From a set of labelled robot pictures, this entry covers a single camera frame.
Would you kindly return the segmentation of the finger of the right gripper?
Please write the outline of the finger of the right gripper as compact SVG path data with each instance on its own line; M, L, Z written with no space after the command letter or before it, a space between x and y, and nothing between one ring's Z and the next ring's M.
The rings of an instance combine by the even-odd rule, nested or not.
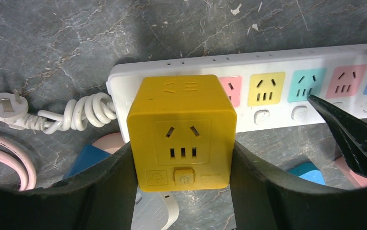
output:
M367 178L367 123L315 95L308 102L328 125L349 168Z

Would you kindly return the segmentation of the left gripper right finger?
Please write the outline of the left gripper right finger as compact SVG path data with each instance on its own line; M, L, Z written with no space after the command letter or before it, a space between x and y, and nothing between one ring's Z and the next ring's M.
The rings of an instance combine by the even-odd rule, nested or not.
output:
M343 190L301 179L238 142L230 191L239 230L367 230L367 187Z

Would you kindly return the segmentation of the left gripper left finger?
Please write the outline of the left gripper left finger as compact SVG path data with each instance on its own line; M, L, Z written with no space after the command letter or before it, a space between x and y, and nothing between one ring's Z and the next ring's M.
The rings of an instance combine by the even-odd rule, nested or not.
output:
M128 230L138 182L130 144L48 188L0 188L0 230Z

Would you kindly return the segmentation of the white plug adapter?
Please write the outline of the white plug adapter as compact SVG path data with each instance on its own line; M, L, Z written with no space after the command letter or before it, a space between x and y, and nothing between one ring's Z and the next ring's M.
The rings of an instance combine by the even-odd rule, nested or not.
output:
M137 189L132 230L166 230L178 216L179 207L171 192L144 192Z

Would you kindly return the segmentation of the yellow cube socket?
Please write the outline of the yellow cube socket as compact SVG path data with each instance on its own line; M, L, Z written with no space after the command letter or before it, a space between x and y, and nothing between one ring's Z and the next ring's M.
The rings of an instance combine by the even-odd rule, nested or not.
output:
M127 116L145 192L225 188L237 114L215 75L146 77Z

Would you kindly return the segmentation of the pink cube socket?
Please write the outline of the pink cube socket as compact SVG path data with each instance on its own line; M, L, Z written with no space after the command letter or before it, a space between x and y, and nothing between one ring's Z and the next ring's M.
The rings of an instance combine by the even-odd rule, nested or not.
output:
M367 178L356 174L347 165L343 157L339 157L334 161L337 168L343 173L343 175L353 184L356 188L367 187Z

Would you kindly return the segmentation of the dark blue cube socket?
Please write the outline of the dark blue cube socket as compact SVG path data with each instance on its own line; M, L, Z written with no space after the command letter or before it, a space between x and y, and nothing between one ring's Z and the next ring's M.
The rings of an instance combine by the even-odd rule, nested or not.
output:
M110 153L93 145L85 145L62 179L65 180L69 177L79 174L80 172L85 171L86 169L98 164L110 156Z

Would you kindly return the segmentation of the light blue plug adapter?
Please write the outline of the light blue plug adapter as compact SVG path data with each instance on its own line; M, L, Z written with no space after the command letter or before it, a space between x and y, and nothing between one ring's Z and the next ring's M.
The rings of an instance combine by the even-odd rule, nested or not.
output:
M322 172L310 161L295 166L287 172L304 180L326 185Z

